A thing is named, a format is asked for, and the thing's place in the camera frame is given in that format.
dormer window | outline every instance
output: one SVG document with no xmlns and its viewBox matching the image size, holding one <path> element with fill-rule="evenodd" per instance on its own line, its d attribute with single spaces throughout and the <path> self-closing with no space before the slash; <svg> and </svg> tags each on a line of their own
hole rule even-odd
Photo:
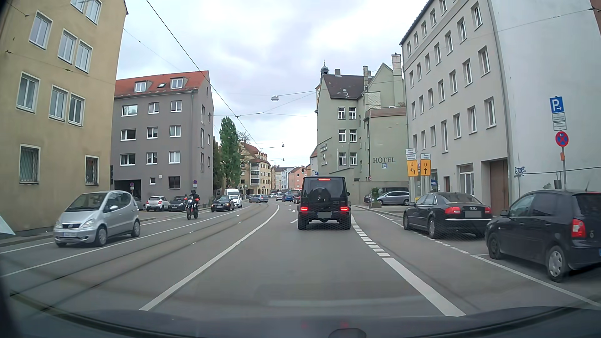
<svg viewBox="0 0 601 338">
<path fill-rule="evenodd" d="M 183 88 L 183 87 L 184 87 L 184 79 L 183 78 L 171 79 L 171 89 L 178 89 L 178 88 Z"/>
<path fill-rule="evenodd" d="M 136 82 L 135 91 L 136 91 L 136 93 L 141 93 L 143 91 L 146 91 L 146 81 Z"/>
</svg>

white van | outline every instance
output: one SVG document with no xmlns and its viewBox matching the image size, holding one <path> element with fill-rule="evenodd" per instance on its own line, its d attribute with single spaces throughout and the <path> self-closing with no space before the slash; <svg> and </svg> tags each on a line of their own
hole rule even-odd
<svg viewBox="0 0 601 338">
<path fill-rule="evenodd" d="M 238 189 L 226 189 L 225 194 L 231 196 L 234 200 L 234 207 L 242 207 L 242 199 L 240 198 L 240 191 Z"/>
</svg>

gray building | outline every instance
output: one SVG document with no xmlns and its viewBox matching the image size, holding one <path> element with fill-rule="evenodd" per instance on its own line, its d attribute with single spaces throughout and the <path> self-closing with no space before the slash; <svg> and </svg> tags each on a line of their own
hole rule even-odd
<svg viewBox="0 0 601 338">
<path fill-rule="evenodd" d="M 374 76 L 367 66 L 363 75 L 321 70 L 314 169 L 320 176 L 344 176 L 352 203 L 360 203 L 372 188 L 409 186 L 400 57 L 393 55 L 393 68 L 383 63 Z"/>
<path fill-rule="evenodd" d="M 213 195 L 213 111 L 208 71 L 117 80 L 112 187 L 145 200 L 189 194 L 196 184 L 201 202 L 208 203 Z"/>
</svg>

roof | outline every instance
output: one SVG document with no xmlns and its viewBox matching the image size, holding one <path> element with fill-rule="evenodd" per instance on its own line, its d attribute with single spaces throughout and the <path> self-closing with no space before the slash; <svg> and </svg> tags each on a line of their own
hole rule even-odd
<svg viewBox="0 0 601 338">
<path fill-rule="evenodd" d="M 356 100 L 363 93 L 362 75 L 323 75 L 331 99 Z"/>
<path fill-rule="evenodd" d="M 173 78 L 186 78 L 184 81 L 183 88 L 171 89 L 171 79 Z M 209 79 L 209 71 L 203 70 L 202 72 L 185 72 L 185 73 L 171 73 L 171 74 L 159 74 L 159 75 L 148 75 L 140 76 L 138 78 L 120 79 L 115 81 L 115 98 L 131 97 L 148 94 L 164 94 L 164 93 L 178 93 L 190 91 L 192 89 L 198 89 L 203 82 Z M 135 83 L 141 81 L 152 82 L 147 86 L 146 91 L 140 93 L 135 92 Z M 160 84 L 166 84 L 163 88 L 158 88 Z"/>
</svg>

asphalt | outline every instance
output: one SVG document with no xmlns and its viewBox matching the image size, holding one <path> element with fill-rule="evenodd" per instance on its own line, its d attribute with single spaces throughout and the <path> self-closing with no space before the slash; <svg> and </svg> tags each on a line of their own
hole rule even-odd
<svg viewBox="0 0 601 338">
<path fill-rule="evenodd" d="M 353 208 L 353 228 L 296 227 L 296 205 L 244 203 L 142 223 L 107 246 L 48 239 L 0 248 L 16 318 L 139 310 L 195 319 L 253 316 L 462 316 L 528 306 L 601 310 L 601 269 L 557 284 L 544 267 L 491 260 L 482 239 L 434 241 L 401 219 Z"/>
</svg>

